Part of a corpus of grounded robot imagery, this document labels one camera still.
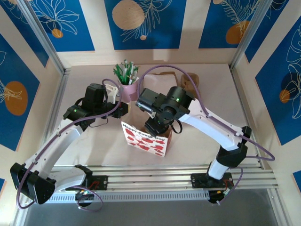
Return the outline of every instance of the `paper gift bag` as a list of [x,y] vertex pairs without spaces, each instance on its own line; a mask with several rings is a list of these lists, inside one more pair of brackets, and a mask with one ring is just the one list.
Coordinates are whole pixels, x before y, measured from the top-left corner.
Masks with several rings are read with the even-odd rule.
[[157,137],[152,137],[144,128],[149,115],[142,112],[135,101],[129,103],[128,113],[121,118],[121,125],[127,144],[147,151],[149,153],[164,157],[171,141],[172,130]]

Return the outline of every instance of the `white tabletop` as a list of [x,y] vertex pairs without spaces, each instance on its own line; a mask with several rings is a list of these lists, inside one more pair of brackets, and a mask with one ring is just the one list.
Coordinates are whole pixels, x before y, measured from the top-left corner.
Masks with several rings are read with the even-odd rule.
[[[153,65],[141,65],[142,74]],[[199,75],[199,89],[205,106],[231,124],[246,125],[244,113],[227,64],[178,65],[187,72]],[[67,108],[84,96],[90,83],[100,83],[113,75],[113,65],[74,66],[69,75],[59,110],[57,124]],[[181,72],[172,68],[158,68],[154,73],[175,71],[178,79]],[[93,125],[103,123],[96,120]],[[249,143],[248,155],[255,155],[255,147]],[[190,125],[183,125],[182,134],[173,134],[166,156],[159,157],[127,145],[121,128],[121,120],[109,118],[109,123],[98,128],[88,128],[56,163],[56,166],[141,166],[141,165],[203,165],[215,159],[219,144]],[[257,165],[257,160],[245,159],[243,164]]]

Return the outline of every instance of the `grey floor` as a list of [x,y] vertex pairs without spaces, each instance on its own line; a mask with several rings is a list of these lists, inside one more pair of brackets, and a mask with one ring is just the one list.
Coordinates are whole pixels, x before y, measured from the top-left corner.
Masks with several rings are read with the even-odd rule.
[[98,213],[75,203],[33,205],[25,226],[276,226],[267,191],[236,190],[221,206],[208,201],[107,202]]

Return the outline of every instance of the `pink flower pot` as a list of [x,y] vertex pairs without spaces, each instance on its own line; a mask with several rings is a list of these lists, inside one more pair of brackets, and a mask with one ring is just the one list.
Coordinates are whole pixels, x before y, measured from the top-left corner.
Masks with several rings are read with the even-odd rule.
[[129,103],[132,100],[138,99],[137,87],[138,83],[134,82],[132,85],[122,85],[122,101],[125,103]]

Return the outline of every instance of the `gift bag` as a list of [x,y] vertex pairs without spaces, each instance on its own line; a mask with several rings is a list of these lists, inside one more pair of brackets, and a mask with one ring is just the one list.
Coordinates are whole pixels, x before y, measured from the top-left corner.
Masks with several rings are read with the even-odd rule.
[[131,101],[128,105],[128,113],[121,118],[121,125],[127,144],[164,157],[171,141],[171,128],[164,134],[152,137],[144,128],[149,115],[135,106],[135,101]]

